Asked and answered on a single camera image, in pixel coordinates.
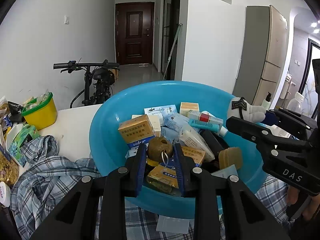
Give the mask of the white plush toy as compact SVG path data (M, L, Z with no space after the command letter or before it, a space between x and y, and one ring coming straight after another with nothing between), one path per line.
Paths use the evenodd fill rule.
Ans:
M229 103L227 118L234 116L252 123L265 119L266 109L263 106L250 105L243 97L234 97Z

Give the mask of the tan soap bar case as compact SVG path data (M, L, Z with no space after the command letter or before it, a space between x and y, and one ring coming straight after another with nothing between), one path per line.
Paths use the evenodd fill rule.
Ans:
M230 147L219 153L220 169L235 165L238 170L243 166L242 151L239 147Z

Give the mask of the brown round ball with cord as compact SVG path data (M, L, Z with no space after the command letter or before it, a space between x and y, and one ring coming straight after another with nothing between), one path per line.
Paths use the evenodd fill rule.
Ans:
M173 155L173 146L165 137L154 137L149 141L147 148L147 164L156 167L164 163L168 164Z

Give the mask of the clear plastic bottle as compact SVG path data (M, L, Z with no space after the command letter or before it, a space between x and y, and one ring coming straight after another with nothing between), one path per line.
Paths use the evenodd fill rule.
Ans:
M296 92L294 98L289 101L286 109L301 114L303 102L304 96L299 92Z

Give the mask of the green pump bottle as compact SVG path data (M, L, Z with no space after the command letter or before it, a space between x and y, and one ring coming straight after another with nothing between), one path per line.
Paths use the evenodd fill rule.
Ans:
M272 94L268 92L266 98L262 101L262 104L261 104L261 106L264 107L264 109L266 109L267 111L270 109L271 97L272 97Z

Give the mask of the teal cosmetic tube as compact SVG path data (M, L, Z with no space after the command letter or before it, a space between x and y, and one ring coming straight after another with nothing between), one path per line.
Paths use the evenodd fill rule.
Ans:
M224 137L228 133L227 128L220 124L212 124L210 122L202 122L200 120L190 119L189 125L193 128L212 131L222 137Z

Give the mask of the pale teal small box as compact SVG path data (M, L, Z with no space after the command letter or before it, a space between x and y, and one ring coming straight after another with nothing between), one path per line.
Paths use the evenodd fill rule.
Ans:
M219 171L213 172L212 176L216 176L216 177L220 177L220 178L225 178L227 179L229 176L238 176L237 170L236 170L236 166L233 164L227 168L223 168Z

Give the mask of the white box red label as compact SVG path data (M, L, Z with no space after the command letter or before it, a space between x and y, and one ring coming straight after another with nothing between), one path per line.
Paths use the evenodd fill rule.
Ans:
M201 113L199 111L191 110L187 113L187 117L189 119L205 122L205 123L211 123L216 125L223 125L223 120L220 118L216 118L212 115Z

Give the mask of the blue plastic basin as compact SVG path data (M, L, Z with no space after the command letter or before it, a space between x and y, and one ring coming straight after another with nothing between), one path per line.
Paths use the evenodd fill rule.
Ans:
M121 122L142 114L148 107L198 103L201 110L217 118L227 119L228 106L233 98L218 88L187 81L157 81L125 89L109 98L96 112L90 127L89 145L94 162L102 176L124 166L127 143L118 132ZM143 186L137 198L128 201L152 213L191 219L194 217L193 198L174 197Z

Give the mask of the blue plaid shirt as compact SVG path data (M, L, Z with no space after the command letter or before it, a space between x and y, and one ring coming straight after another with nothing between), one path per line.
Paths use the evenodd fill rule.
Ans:
M83 177L100 176L91 158L70 161L59 155L57 141L51 135L28 142L22 153L28 169L11 190L10 209L21 239L29 239L60 200ZM193 239L194 226L186 234L157 231L159 216L125 202L128 239Z

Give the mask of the white tissue pack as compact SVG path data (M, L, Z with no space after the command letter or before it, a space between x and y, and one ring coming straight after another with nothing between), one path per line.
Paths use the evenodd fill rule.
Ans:
M205 161L212 161L215 159L215 156L203 137L200 136L199 133L195 131L189 124L185 124L179 131L179 139L183 141L187 146L197 149L203 150L205 152L204 159Z

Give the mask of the beige grey refrigerator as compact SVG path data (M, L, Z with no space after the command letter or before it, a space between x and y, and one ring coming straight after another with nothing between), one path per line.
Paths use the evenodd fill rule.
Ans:
M246 8L245 34L233 95L251 105L274 98L285 64L288 23L272 5Z

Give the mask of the gold blue cigarette box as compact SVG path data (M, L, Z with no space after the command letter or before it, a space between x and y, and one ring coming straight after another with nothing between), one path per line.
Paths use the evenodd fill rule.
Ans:
M161 163L151 170L146 181L159 192L178 197L181 195L173 159L170 159L167 165Z

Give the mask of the beige wooden-look small box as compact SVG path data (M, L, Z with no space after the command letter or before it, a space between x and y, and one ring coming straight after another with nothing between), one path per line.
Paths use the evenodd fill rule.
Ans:
M187 116L190 111L200 111L199 104L194 102L181 102L180 115Z

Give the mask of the gold cigarette box upright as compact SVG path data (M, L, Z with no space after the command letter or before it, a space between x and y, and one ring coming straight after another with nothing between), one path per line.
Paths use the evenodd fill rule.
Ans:
M118 132L129 148L148 143L155 137L153 126L146 114L122 122L118 127Z

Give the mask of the light blue RA packet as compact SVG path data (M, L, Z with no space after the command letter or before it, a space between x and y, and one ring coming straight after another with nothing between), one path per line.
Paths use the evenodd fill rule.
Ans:
M164 126L164 119L169 115L177 113L177 109L176 109L176 105L148 107L148 108L144 108L144 113L147 115L158 116L160 125Z

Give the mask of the white jar lid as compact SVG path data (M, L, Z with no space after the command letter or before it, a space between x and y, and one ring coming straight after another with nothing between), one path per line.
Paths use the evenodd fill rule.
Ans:
M3 206L10 206L11 189L8 185L1 181L0 182L0 202Z

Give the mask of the cream white box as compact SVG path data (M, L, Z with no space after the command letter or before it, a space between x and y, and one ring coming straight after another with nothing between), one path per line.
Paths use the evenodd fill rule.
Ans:
M152 136L151 127L153 130L153 135L155 137L161 136L161 126L159 123L159 117L156 115L137 115L135 118L127 120L127 125L135 129L137 137L139 139L145 139Z

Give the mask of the green floral tissue box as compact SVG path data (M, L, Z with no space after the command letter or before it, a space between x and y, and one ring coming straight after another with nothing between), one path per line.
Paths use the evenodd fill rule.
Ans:
M21 153L22 146L39 136L40 134L36 127L29 124L15 124L9 131L6 139L6 148L10 156L21 167L24 167L27 162L23 153Z

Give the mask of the yellow tub green rim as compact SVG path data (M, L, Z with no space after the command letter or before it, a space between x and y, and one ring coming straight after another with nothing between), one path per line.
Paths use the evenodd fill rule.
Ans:
M52 92L46 92L37 98L30 100L22 110L22 116L29 125L33 125L39 131L56 122L57 109Z

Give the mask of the black bicycle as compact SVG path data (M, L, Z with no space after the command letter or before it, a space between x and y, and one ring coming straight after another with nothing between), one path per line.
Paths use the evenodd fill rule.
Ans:
M76 61L68 61L66 63L55 63L53 69L60 69L62 72L71 74L75 71L84 70L84 89L75 96L70 103L70 108L73 108L73 103L84 94L82 104L84 106L98 105L107 101L111 97L111 86L116 81L116 75L113 70L120 70L120 64L108 62L104 60L102 63L77 63Z

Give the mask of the dark brown door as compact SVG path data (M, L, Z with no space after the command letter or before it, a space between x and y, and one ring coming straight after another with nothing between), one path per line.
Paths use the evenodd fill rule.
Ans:
M116 59L121 65L152 64L153 2L116 4Z

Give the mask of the white light switch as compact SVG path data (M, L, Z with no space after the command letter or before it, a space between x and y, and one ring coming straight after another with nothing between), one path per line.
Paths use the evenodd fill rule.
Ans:
M64 17L64 24L69 24L69 17L68 16Z

